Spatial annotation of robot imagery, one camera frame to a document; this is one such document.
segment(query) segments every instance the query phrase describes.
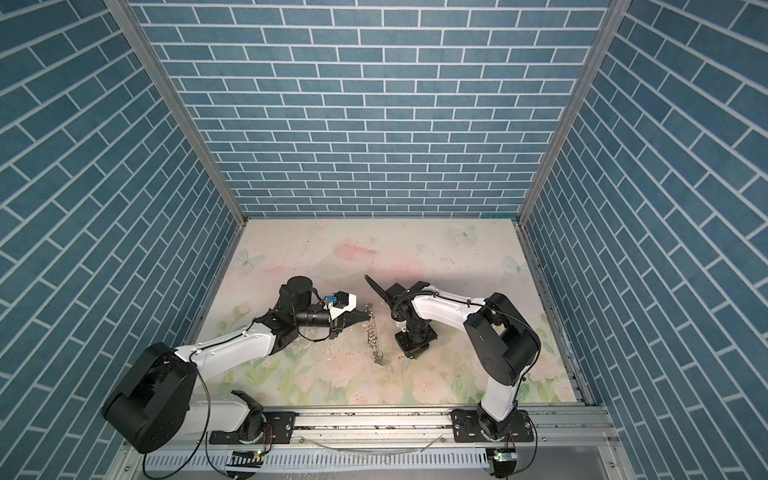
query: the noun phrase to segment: metal bracket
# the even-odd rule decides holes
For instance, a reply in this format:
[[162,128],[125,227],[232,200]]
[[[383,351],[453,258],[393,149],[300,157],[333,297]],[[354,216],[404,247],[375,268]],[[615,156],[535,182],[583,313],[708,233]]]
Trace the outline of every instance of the metal bracket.
[[[274,445],[285,445],[290,443],[291,436],[293,435],[294,423],[296,423],[296,413],[265,412],[264,417],[266,418],[265,425],[270,425],[272,427],[272,443]],[[240,441],[240,437],[236,432],[211,432],[208,443],[211,445],[247,445]]]
[[[533,442],[533,428],[528,417],[519,410],[512,411],[511,428],[512,439],[517,442]],[[477,410],[454,409],[451,410],[453,421],[453,440],[456,443],[489,442],[490,439],[480,428]]]

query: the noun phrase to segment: blue brick wall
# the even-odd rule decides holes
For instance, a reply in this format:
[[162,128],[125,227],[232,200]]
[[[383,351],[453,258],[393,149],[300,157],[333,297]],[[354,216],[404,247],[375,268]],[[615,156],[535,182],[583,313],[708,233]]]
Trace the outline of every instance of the blue brick wall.
[[0,478],[102,478],[235,225],[101,0],[0,0]]
[[639,478],[768,478],[767,27],[634,0],[530,218]]
[[608,0],[132,2],[252,217],[515,215]]

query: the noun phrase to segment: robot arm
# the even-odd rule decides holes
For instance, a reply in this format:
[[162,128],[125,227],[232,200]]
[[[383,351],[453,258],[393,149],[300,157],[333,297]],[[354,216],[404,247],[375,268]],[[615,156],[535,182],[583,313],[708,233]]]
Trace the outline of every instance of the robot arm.
[[[488,384],[478,404],[478,418],[490,439],[501,439],[509,430],[515,397],[525,373],[538,359],[541,341],[506,296],[494,293],[487,299],[467,298],[438,290],[425,282],[410,289],[398,283],[384,290],[366,276],[368,284],[384,299],[392,318],[405,323],[395,338],[405,354],[415,359],[437,339],[430,321],[467,332]],[[503,326],[497,333],[494,326]]]
[[[319,300],[312,303],[312,295]],[[196,386],[253,359],[278,353],[299,336],[300,326],[326,326],[327,339],[370,319],[357,298],[337,292],[320,299],[312,280],[295,276],[280,287],[275,307],[237,332],[172,349],[149,346],[107,398],[101,414],[140,453],[152,452],[175,435],[208,429],[237,432],[243,441],[263,431],[263,407],[245,392],[211,398],[193,395]]]

